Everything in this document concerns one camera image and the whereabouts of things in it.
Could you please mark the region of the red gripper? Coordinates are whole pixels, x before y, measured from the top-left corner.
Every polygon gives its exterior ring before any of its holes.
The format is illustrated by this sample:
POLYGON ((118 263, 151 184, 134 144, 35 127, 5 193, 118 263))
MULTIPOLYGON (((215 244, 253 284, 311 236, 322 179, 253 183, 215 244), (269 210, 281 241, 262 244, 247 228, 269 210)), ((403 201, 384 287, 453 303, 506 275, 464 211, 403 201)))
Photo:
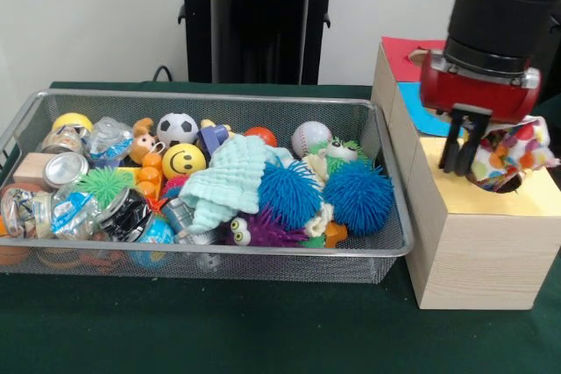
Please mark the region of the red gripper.
POLYGON ((427 52, 421 66, 421 102, 426 108, 450 112, 451 118, 439 168, 467 175, 490 119, 520 122, 534 108, 540 87, 541 73, 533 67, 521 76, 491 76, 462 68, 448 61, 441 51, 427 52), (461 109, 474 112, 464 113, 461 109), (467 140, 459 150, 462 127, 467 140))

